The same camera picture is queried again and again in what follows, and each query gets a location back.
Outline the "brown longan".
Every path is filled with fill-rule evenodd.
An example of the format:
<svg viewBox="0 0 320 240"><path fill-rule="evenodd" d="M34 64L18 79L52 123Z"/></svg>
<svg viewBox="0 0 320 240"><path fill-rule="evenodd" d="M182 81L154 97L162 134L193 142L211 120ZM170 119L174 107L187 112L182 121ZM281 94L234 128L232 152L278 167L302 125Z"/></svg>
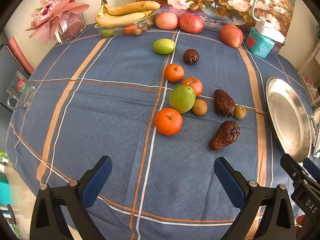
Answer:
<svg viewBox="0 0 320 240"><path fill-rule="evenodd" d="M234 110L234 117L243 119L246 116L246 109L243 106L236 105Z"/></svg>
<svg viewBox="0 0 320 240"><path fill-rule="evenodd" d="M196 99L191 110L196 116L204 116L208 111L208 107L204 100Z"/></svg>

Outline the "large green mango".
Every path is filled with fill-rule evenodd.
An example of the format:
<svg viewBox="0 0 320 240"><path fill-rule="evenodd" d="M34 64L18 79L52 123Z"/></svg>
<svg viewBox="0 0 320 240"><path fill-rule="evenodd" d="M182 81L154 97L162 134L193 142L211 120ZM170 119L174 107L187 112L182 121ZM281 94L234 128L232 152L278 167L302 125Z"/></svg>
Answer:
<svg viewBox="0 0 320 240"><path fill-rule="evenodd" d="M169 96L169 105L180 114L192 109L196 100L194 89L189 85L176 87Z"/></svg>

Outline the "orange tangerine with stem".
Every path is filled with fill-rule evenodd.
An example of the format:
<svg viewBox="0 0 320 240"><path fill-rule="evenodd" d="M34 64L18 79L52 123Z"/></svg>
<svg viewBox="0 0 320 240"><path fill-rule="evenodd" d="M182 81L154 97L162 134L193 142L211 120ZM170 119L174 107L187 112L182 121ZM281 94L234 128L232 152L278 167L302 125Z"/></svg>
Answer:
<svg viewBox="0 0 320 240"><path fill-rule="evenodd" d="M195 91L196 97L200 96L203 91L202 82L195 77L188 77L183 82L183 85L189 85Z"/></svg>

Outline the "round dark passion fruit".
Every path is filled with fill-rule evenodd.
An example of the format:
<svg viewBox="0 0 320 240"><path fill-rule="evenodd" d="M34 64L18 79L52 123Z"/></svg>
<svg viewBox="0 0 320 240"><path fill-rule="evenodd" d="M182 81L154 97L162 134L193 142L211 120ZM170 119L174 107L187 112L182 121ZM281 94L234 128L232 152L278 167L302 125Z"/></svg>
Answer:
<svg viewBox="0 0 320 240"><path fill-rule="evenodd" d="M193 65L199 61L199 53L195 49L188 49L183 54L183 59L186 64Z"/></svg>

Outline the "small green mango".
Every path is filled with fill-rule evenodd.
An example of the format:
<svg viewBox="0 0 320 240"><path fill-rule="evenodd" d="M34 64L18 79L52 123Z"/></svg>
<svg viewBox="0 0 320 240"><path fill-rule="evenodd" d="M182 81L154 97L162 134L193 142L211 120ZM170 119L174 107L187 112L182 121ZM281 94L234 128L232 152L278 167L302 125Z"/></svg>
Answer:
<svg viewBox="0 0 320 240"><path fill-rule="evenodd" d="M175 42L168 38L160 38L153 43L153 50L157 54L169 55L175 51Z"/></svg>

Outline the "silver metal plate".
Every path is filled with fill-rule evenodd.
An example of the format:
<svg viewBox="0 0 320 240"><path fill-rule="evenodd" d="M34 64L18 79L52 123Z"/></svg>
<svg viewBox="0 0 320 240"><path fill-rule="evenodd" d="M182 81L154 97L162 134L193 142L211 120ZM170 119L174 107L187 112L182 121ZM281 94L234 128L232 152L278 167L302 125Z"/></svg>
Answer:
<svg viewBox="0 0 320 240"><path fill-rule="evenodd" d="M284 153L302 163L311 151L309 115L295 90L283 79L271 77L265 88L268 113Z"/></svg>

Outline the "white shelf rack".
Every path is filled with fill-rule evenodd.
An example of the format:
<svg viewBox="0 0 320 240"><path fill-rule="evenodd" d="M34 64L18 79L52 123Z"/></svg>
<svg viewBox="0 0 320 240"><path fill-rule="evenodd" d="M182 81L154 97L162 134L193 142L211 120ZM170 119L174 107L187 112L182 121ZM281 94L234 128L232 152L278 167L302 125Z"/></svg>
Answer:
<svg viewBox="0 0 320 240"><path fill-rule="evenodd" d="M315 38L317 43L312 53L298 70L312 107L319 105L319 25L315 27Z"/></svg>

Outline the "blue plaid tablecloth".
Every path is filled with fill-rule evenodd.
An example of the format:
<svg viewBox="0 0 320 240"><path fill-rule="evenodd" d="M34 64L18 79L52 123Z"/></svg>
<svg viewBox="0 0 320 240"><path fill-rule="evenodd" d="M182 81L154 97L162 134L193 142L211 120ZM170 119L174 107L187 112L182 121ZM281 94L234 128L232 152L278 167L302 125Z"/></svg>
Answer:
<svg viewBox="0 0 320 240"><path fill-rule="evenodd" d="M175 51L154 52L160 38L173 40ZM188 49L199 53L198 63L185 63ZM208 111L184 113L181 130L164 136L154 121L175 88L163 76L172 63L202 82ZM54 46L32 74L35 98L14 111L6 151L33 193L43 183L79 179L109 156L112 173L88 210L107 239L220 239L239 211L214 173L216 158L262 186L292 189L267 116L265 85L274 76L291 85L311 114L298 74L282 56L261 59L245 47L231 48L213 30L151 29L103 39L89 28L78 40ZM217 89L246 109L243 119L216 113ZM214 151L209 143L225 121L235 121L240 136Z"/></svg>

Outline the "teal toy house box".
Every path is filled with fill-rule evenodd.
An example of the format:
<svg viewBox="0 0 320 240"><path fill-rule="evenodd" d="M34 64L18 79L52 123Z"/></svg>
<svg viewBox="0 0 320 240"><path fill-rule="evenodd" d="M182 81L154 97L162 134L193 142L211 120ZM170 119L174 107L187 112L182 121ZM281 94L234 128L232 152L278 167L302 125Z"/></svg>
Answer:
<svg viewBox="0 0 320 240"><path fill-rule="evenodd" d="M245 45L253 55L265 59L274 47L274 41L251 27Z"/></svg>

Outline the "white lamp base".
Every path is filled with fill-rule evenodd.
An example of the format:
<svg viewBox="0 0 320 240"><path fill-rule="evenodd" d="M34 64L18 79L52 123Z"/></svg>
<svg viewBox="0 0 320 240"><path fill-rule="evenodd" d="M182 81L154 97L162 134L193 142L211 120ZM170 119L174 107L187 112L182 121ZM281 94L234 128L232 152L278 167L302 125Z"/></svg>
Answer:
<svg viewBox="0 0 320 240"><path fill-rule="evenodd" d="M252 7L249 11L250 16L256 21L256 24L255 24L256 30L261 35L268 37L274 40L275 42L283 44L285 41L285 36L274 27L274 24L271 23L271 21L266 18L263 18L261 16L259 17L255 16L254 10L258 1L259 0L253 0Z"/></svg>

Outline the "red apple right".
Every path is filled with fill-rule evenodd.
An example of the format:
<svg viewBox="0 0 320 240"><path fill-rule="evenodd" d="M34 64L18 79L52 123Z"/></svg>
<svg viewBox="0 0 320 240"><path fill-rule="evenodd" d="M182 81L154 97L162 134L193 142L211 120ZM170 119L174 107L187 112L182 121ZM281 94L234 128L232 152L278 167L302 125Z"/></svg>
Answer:
<svg viewBox="0 0 320 240"><path fill-rule="evenodd" d="M220 30L221 42L232 48L239 48L243 42L243 38L242 31L231 23L225 24Z"/></svg>

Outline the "clear plastic fruit tray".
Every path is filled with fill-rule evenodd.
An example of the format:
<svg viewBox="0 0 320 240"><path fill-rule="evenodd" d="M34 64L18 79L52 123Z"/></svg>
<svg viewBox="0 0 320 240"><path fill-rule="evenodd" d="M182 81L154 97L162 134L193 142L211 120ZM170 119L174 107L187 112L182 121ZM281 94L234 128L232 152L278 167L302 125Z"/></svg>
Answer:
<svg viewBox="0 0 320 240"><path fill-rule="evenodd" d="M121 36L139 36L153 26L156 15L157 15L157 12L152 11L150 13L147 13L147 16L141 20L127 23L127 24L115 25L114 27L100 26L99 24L96 23L94 25L94 29L103 38L121 37Z"/></svg>

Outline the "pink flower bouquet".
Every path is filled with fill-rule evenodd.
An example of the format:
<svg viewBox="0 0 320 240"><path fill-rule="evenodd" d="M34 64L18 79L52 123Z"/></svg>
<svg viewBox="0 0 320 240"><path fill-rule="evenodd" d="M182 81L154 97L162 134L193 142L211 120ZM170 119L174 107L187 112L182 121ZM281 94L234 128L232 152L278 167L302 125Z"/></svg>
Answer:
<svg viewBox="0 0 320 240"><path fill-rule="evenodd" d="M41 0L41 6L36 8L31 17L30 38L35 38L43 44L56 40L59 44L67 38L70 22L76 19L80 24L80 15L89 8L85 3L76 0Z"/></svg>

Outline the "banana bunch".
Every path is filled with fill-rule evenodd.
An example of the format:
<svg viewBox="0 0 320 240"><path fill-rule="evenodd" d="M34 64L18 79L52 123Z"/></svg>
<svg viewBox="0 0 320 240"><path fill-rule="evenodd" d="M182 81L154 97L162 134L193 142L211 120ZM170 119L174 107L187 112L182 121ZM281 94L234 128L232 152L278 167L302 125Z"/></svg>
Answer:
<svg viewBox="0 0 320 240"><path fill-rule="evenodd" d="M100 10L95 16L95 21L99 26L107 28L122 26L138 22L160 8L161 5L155 1L138 1L110 7L107 0L101 0Z"/></svg>

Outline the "pale pink apple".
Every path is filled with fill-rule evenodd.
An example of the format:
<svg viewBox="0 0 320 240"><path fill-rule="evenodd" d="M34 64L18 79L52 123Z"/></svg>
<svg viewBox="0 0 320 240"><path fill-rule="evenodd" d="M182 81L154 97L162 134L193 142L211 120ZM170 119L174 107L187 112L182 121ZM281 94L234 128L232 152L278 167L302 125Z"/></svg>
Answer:
<svg viewBox="0 0 320 240"><path fill-rule="evenodd" d="M178 17L173 12L162 12L155 18L155 24L162 30L173 30L178 26Z"/></svg>

